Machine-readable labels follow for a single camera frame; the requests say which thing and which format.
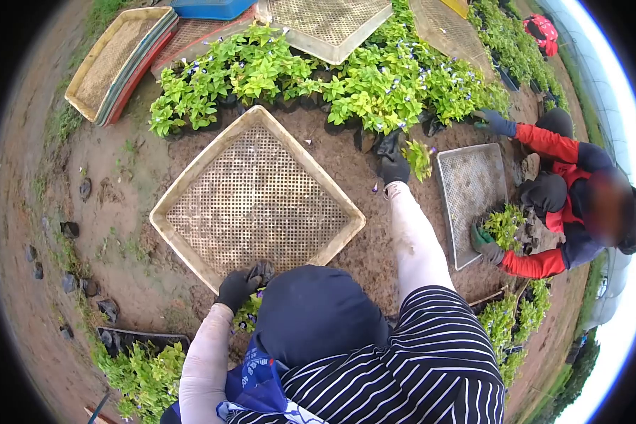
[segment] green glove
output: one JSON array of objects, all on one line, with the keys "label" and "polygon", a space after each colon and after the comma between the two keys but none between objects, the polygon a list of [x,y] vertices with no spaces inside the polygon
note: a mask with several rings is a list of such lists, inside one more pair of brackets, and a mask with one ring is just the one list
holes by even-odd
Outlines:
[{"label": "green glove", "polygon": [[495,265],[499,265],[504,259],[504,249],[497,245],[490,233],[475,224],[471,225],[471,246]]}]

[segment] black glove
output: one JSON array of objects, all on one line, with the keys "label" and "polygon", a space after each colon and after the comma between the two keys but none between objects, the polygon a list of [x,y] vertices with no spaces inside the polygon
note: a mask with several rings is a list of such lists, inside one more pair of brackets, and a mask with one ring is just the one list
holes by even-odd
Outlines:
[{"label": "black glove", "polygon": [[516,137],[516,123],[507,121],[502,118],[499,112],[491,111],[488,108],[482,108],[480,111],[473,111],[471,114],[477,118],[483,119],[483,122],[476,122],[473,125],[481,130],[489,130],[493,134],[507,137]]},{"label": "black glove", "polygon": [[226,276],[219,286],[219,297],[216,302],[228,306],[234,314],[238,312],[243,303],[249,299],[249,295],[254,293],[262,282],[261,276],[248,280],[248,275],[246,271],[233,271]]},{"label": "black glove", "polygon": [[384,179],[384,186],[394,181],[402,181],[407,184],[407,180],[410,179],[410,164],[401,154],[398,144],[392,152],[382,156],[378,174]]},{"label": "black glove", "polygon": [[471,225],[471,247],[495,265],[499,265],[504,259],[504,249],[497,245],[490,233],[477,228],[475,224]]}]

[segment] white arm sleeve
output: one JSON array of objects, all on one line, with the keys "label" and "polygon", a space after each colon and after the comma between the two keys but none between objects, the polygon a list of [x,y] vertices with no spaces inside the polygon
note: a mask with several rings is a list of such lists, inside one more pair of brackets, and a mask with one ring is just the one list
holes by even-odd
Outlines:
[{"label": "white arm sleeve", "polygon": [[426,285],[442,285],[456,292],[443,248],[410,188],[404,182],[394,181],[384,192],[391,203],[400,303],[408,294]]},{"label": "white arm sleeve", "polygon": [[233,312],[215,303],[188,348],[179,380],[179,410],[183,424],[221,424],[217,405],[226,400],[229,334]]}]

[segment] striped shirt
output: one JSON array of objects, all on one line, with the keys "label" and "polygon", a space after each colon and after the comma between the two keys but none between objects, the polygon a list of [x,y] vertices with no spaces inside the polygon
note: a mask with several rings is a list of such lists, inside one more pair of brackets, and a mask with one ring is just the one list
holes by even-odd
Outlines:
[{"label": "striped shirt", "polygon": [[[407,297],[388,347],[296,367],[281,382],[289,399],[330,424],[497,424],[504,412],[505,388],[488,336],[466,301],[439,285]],[[227,422],[288,420],[234,411]]]}]

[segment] blue plastic crate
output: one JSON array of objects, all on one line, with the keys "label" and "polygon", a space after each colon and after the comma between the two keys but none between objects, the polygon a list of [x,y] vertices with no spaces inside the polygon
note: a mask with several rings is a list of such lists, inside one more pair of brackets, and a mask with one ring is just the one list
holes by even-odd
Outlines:
[{"label": "blue plastic crate", "polygon": [[172,0],[180,18],[234,20],[257,0]]}]

